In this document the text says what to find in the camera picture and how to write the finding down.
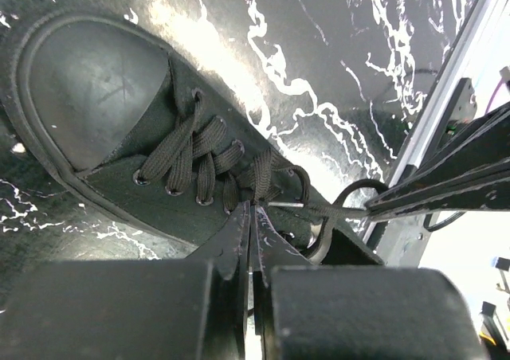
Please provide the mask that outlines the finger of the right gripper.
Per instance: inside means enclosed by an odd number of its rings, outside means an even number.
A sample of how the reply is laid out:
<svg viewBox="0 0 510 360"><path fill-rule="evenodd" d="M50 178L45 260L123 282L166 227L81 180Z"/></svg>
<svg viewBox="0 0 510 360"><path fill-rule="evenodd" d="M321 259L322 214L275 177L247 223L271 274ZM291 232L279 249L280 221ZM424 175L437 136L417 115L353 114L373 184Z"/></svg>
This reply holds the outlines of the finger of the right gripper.
<svg viewBox="0 0 510 360"><path fill-rule="evenodd" d="M509 210L509 104L475 119L407 180L366 203L386 221L448 210Z"/></svg>

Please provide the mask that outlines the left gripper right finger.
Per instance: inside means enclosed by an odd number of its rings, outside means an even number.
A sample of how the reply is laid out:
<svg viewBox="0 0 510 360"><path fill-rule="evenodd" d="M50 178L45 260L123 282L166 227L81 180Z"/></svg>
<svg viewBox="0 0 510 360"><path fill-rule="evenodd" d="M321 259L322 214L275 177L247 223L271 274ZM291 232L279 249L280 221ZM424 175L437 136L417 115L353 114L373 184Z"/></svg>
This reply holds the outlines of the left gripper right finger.
<svg viewBox="0 0 510 360"><path fill-rule="evenodd" d="M273 228L262 207L255 205L250 211L250 268L257 288L269 288L274 268L316 268Z"/></svg>

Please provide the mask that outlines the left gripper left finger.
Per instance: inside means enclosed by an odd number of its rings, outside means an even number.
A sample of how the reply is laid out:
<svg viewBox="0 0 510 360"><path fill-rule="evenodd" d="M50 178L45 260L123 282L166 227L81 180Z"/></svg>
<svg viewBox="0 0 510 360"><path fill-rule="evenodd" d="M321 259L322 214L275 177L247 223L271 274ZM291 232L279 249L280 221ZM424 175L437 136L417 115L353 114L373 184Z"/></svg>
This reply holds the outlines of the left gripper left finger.
<svg viewBox="0 0 510 360"><path fill-rule="evenodd" d="M249 263L250 203L242 202L226 223L187 259L212 260L225 280L246 272Z"/></svg>

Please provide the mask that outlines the black shoelace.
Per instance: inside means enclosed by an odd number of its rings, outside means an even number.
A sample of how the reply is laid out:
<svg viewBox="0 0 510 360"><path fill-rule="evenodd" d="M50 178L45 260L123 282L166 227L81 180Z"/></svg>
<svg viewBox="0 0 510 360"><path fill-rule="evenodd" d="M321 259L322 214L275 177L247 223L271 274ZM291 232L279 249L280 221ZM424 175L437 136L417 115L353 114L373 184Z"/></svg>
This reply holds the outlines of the black shoelace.
<svg viewBox="0 0 510 360"><path fill-rule="evenodd" d="M255 154L246 166L239 167L245 157L245 146L235 139L224 146L227 134L225 120L215 115L202 122L204 97L193 94L189 114L176 119L175 128L148 155L132 175L137 186L148 186L164 179L165 192L173 197L183 194L190 185L196 189L195 201L200 206L214 203L214 192L222 184L222 207L231 214L242 201L275 209L287 221L310 217L321 220L316 240L301 255L314 264L322 262L331 250L335 235L343 238L357 264L381 264L382 259L345 225L347 219L362 219L362 209L344 207L345 198L353 191L369 188L378 194L388 189L383 182L362 179L352 183L333 203L311 199L308 172L294 165L273 148Z"/></svg>

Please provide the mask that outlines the black canvas sneaker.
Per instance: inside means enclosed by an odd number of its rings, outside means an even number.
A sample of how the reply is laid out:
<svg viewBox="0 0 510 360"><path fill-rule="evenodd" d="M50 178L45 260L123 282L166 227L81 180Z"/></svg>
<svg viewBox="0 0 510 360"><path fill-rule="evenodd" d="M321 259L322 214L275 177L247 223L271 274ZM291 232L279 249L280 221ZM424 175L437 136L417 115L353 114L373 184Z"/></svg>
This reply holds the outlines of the black canvas sneaker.
<svg viewBox="0 0 510 360"><path fill-rule="evenodd" d="M220 183L214 203L200 206L194 185L173 197L164 179L132 181L178 116L191 113L194 92L204 97L202 122L225 120L224 146L243 142L239 167L268 147L278 152L170 45L120 18L79 8L34 14L6 32L1 63L2 106L25 147L79 199L136 228L201 246L230 216ZM316 240L318 217L287 221L261 207L299 253ZM335 235L320 263L355 258Z"/></svg>

